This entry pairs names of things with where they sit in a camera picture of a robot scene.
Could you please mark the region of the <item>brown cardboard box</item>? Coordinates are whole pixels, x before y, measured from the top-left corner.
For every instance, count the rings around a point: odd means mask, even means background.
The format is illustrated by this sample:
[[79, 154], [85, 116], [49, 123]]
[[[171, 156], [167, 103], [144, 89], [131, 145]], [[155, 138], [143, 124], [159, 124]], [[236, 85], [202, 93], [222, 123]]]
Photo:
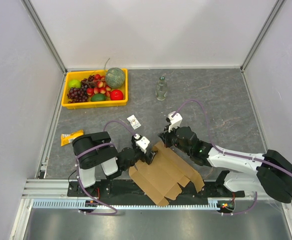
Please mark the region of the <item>brown cardboard box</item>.
[[153, 150], [157, 154], [150, 165], [139, 160], [128, 172], [155, 205], [167, 206], [169, 200], [175, 200], [190, 182], [194, 184], [196, 193], [202, 190], [205, 184], [201, 175], [173, 150], [160, 141]]

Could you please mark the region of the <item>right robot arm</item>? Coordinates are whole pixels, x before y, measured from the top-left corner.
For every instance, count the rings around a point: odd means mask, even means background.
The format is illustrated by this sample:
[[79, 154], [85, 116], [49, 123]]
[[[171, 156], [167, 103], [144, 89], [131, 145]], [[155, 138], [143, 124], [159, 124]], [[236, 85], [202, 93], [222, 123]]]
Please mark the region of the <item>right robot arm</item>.
[[199, 166], [229, 169], [225, 178], [214, 185], [221, 197], [252, 191], [266, 193], [282, 203], [292, 201], [292, 164], [275, 150], [269, 149], [265, 154], [228, 150], [200, 140], [188, 126], [167, 126], [158, 137], [165, 147], [178, 148]]

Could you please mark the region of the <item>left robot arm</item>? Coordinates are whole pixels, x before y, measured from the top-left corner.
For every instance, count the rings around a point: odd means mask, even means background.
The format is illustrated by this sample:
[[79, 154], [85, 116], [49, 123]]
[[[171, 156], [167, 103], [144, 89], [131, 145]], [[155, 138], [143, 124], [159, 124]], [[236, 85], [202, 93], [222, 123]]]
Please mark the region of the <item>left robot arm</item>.
[[139, 134], [133, 134], [131, 147], [118, 151], [111, 142], [108, 132], [84, 134], [72, 142], [78, 170], [77, 178], [81, 181], [78, 191], [85, 197], [95, 193], [95, 168], [101, 166], [106, 178], [112, 180], [134, 166], [138, 161], [150, 165], [157, 151], [152, 149], [150, 141]]

